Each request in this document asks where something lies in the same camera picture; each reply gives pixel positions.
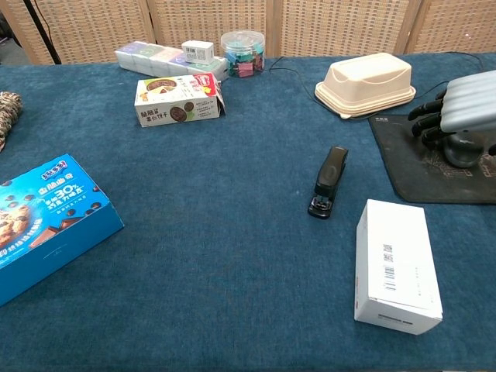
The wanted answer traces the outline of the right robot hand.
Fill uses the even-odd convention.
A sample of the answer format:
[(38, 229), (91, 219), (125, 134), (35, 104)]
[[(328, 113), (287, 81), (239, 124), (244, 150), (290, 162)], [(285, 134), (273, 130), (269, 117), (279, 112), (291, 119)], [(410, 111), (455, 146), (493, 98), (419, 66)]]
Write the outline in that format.
[(495, 71), (459, 77), (447, 83), (433, 101), (408, 114), (412, 135), (426, 146), (457, 133), (495, 129)]

